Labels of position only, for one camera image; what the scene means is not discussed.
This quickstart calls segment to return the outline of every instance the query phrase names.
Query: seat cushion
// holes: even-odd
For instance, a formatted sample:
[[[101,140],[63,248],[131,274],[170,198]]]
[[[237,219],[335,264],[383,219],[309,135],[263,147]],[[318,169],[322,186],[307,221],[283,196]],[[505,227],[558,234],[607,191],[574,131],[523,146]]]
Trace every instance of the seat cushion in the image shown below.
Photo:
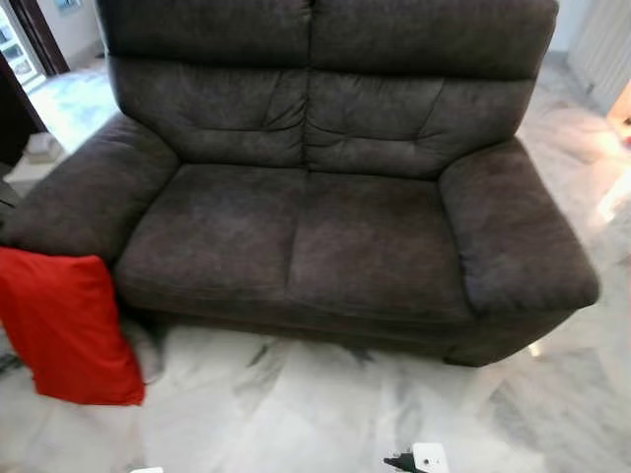
[[[437,185],[312,173],[294,245],[289,297],[347,316],[471,321]]]
[[[304,184],[299,169],[182,166],[115,267],[123,299],[183,312],[282,299]]]

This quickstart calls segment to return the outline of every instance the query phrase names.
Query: radiator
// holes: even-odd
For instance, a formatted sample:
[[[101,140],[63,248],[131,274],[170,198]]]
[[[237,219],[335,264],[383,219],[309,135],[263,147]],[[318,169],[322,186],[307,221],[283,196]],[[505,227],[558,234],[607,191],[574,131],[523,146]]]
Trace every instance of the radiator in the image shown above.
[[[607,113],[631,79],[631,0],[595,0],[568,62]]]

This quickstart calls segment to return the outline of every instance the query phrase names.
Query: doorway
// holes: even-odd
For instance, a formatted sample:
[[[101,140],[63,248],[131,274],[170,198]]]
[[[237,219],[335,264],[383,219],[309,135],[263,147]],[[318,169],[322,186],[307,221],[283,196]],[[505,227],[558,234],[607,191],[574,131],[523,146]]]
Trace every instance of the doorway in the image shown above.
[[[0,0],[0,51],[25,92],[45,80],[45,71],[7,0]]]

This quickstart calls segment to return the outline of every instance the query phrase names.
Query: sofa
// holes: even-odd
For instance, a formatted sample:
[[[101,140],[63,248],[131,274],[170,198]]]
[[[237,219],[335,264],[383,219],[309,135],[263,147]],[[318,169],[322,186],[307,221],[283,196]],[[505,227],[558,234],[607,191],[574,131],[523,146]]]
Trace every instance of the sofa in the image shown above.
[[[143,320],[480,367],[598,281],[515,137],[553,0],[98,0],[120,108],[6,223]]]

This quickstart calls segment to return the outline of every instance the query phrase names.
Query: door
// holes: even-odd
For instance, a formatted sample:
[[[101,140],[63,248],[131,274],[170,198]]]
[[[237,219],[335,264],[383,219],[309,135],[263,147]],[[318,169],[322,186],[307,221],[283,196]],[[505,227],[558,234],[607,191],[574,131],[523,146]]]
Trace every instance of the door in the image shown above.
[[[0,104],[0,162],[12,166],[22,155],[29,136],[46,128],[3,55],[0,55]]]
[[[7,0],[0,0],[0,52],[27,90],[45,78],[43,67]]]

